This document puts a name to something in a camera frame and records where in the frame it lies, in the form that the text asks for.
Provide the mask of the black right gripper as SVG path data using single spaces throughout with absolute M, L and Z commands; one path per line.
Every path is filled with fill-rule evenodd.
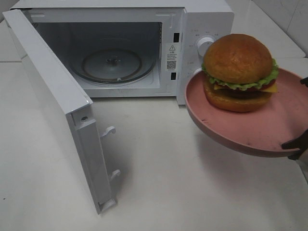
M 308 77 L 301 79 L 300 83 L 308 87 Z M 299 137 L 281 144 L 281 148 L 284 150 L 299 149 L 295 154 L 288 157 L 290 160 L 298 160 L 308 149 L 308 130 L 303 132 Z

